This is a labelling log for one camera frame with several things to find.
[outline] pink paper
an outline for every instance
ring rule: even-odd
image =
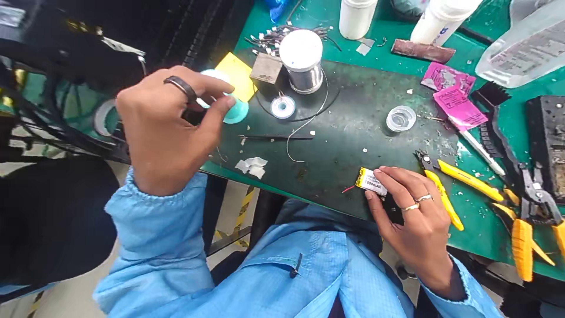
[[[460,131],[469,130],[488,121],[488,118],[457,86],[434,93],[433,98]]]
[[[426,71],[421,84],[435,91],[457,86],[464,93],[465,96],[469,95],[471,88],[477,78],[467,73],[459,72],[449,66],[432,62]]]

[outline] light blue jacket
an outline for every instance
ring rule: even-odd
[[[122,248],[94,292],[103,312],[111,317],[327,318],[339,295],[348,318],[413,317],[414,306],[398,278],[372,252],[381,246],[377,235],[368,234],[374,224],[363,222],[367,231],[352,233],[333,222],[345,216],[298,201],[283,209],[294,211],[289,216],[294,221],[272,226],[235,273],[214,287],[201,232],[206,181],[198,173],[178,194],[156,197],[140,192],[128,175],[106,205]],[[464,301],[452,302],[425,288],[440,314],[500,317],[481,286],[455,263]],[[297,267],[298,275],[291,278]]]

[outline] small spool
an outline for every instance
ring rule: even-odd
[[[290,86],[299,94],[312,94],[322,85],[323,45],[315,32],[296,30],[281,41],[280,58],[288,70]]]
[[[224,74],[220,71],[217,71],[217,70],[204,70],[204,71],[200,72],[200,74],[220,79],[220,80],[222,80],[222,81],[224,81],[228,84],[230,82],[228,75],[226,75],[226,74]],[[240,101],[240,99],[237,98],[233,93],[231,93],[231,94],[224,93],[224,95],[230,95],[230,96],[233,96],[236,99],[236,104],[233,105],[232,108],[225,115],[224,123],[226,123],[226,124],[236,124],[236,123],[244,120],[245,117],[247,117],[247,113],[249,112],[249,103]],[[208,105],[201,98],[197,98],[196,102],[205,109],[210,108],[210,105]]]
[[[296,109],[296,103],[290,96],[282,95],[271,102],[271,112],[278,119],[287,119]]]

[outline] black brush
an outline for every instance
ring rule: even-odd
[[[498,125],[500,105],[509,100],[511,96],[500,85],[490,81],[484,84],[481,88],[472,92],[471,98],[472,100],[481,103],[489,110],[489,114],[487,114],[489,121],[486,122],[488,139],[501,154],[501,160],[507,173],[503,180],[508,188],[512,189],[515,193],[522,194],[524,189],[521,171],[519,168],[520,162],[514,155],[514,152],[508,143],[508,139],[506,139]]]
[[[481,88],[472,92],[471,98],[483,104],[490,112],[493,112],[496,106],[509,100],[511,96],[506,93],[502,86],[489,81]]]

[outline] black ring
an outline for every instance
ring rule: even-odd
[[[188,98],[187,104],[194,104],[196,102],[196,93],[182,78],[178,76],[169,76],[163,81],[163,84],[173,84],[176,88],[178,88]]]

